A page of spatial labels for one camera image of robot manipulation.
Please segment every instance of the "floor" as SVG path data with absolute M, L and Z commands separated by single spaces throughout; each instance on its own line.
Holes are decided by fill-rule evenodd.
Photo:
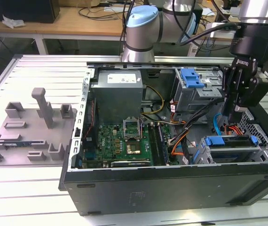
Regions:
M 14 54 L 38 54 L 35 42 L 32 39 L 5 38 L 4 43 Z M 60 55 L 118 55 L 117 41 L 80 40 L 79 46 L 75 40 L 47 40 L 49 54 Z M 170 43 L 156 43 L 156 56 L 186 56 L 188 47 L 178 47 Z M 198 57 L 231 57 L 228 49 L 201 52 Z M 0 74 L 10 62 L 12 55 L 0 42 Z

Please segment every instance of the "blue drive bracket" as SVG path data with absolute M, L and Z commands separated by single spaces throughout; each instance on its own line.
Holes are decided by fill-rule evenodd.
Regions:
M 258 139 L 256 138 L 256 136 L 250 136 L 251 141 L 254 143 L 255 146 L 257 146 L 259 144 Z
M 205 142 L 208 146 L 211 145 L 225 145 L 224 139 L 220 136 L 206 137 Z
M 181 77 L 186 83 L 187 88 L 204 88 L 204 84 L 200 81 L 199 75 L 192 68 L 182 68 Z

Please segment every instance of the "wooden desk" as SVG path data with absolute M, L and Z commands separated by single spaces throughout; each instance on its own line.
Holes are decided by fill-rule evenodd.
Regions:
M 202 7 L 213 9 L 211 2 L 203 1 Z M 113 12 L 100 11 L 90 13 L 90 16 L 109 15 Z M 210 22 L 214 21 L 215 16 L 207 16 Z M 70 39 L 70 40 L 119 40 L 122 31 L 122 21 L 120 19 L 110 21 L 96 21 L 85 18 L 78 14 L 76 7 L 61 7 L 60 15 L 53 24 L 42 24 L 25 22 L 25 27 L 11 29 L 0 22 L 0 37 L 32 38 L 35 39 L 39 53 L 48 54 L 45 39 Z

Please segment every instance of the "motherboard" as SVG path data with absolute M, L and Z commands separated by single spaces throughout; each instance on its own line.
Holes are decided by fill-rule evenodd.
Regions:
M 100 125 L 95 152 L 85 153 L 84 168 L 166 165 L 168 125 L 124 120 L 124 124 Z

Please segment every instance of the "computer tower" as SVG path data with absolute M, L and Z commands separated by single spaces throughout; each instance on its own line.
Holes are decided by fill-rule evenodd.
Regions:
M 0 21 L 4 15 L 25 22 L 53 23 L 59 12 L 58 0 L 0 0 Z

